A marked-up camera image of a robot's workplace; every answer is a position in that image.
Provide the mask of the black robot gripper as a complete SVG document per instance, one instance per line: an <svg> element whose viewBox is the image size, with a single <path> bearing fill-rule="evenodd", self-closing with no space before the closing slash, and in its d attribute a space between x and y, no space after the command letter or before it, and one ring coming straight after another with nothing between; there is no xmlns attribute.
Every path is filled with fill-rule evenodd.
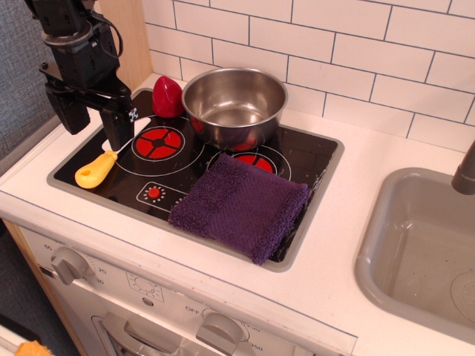
<svg viewBox="0 0 475 356"><path fill-rule="evenodd" d="M42 65L47 98L66 131L90 123L89 108L101 116L112 151L134 137L131 90L117 77L121 49L110 22L42 22L42 40L54 62Z"/></svg>

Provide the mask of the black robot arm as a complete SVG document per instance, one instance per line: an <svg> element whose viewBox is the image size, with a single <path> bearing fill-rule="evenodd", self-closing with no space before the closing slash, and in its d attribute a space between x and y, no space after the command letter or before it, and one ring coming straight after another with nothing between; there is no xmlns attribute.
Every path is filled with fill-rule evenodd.
<svg viewBox="0 0 475 356"><path fill-rule="evenodd" d="M117 76L123 51L118 29L94 11L93 1L28 1L42 26L53 62L41 64L45 91L61 123L77 134L99 112L113 150L134 137L137 110L131 90Z"/></svg>

